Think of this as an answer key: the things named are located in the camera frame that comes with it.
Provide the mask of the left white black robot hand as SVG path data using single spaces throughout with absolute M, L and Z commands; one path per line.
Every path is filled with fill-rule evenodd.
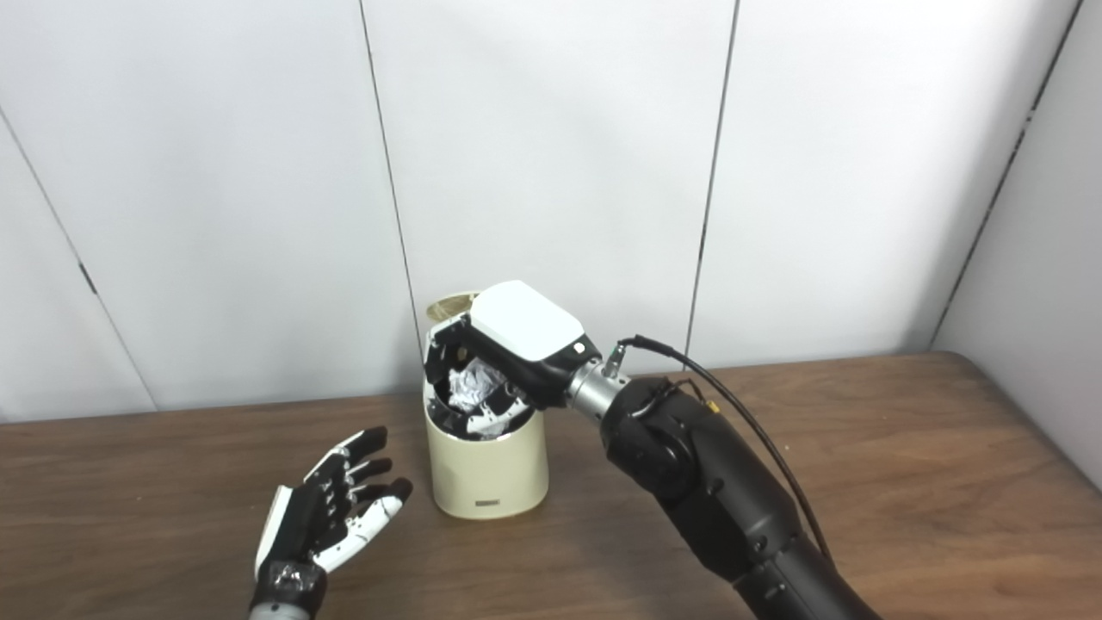
M 331 574 L 395 520 L 413 491 L 406 478 L 371 483 L 391 459 L 379 456 L 388 429 L 336 443 L 295 487 L 276 488 L 253 562 L 251 619 L 315 619 Z

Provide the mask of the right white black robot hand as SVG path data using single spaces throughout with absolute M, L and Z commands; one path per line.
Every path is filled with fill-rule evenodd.
M 424 345 L 428 415 L 452 438 L 499 439 L 534 412 L 566 407 L 601 361 L 579 318 L 520 280 L 465 303 Z

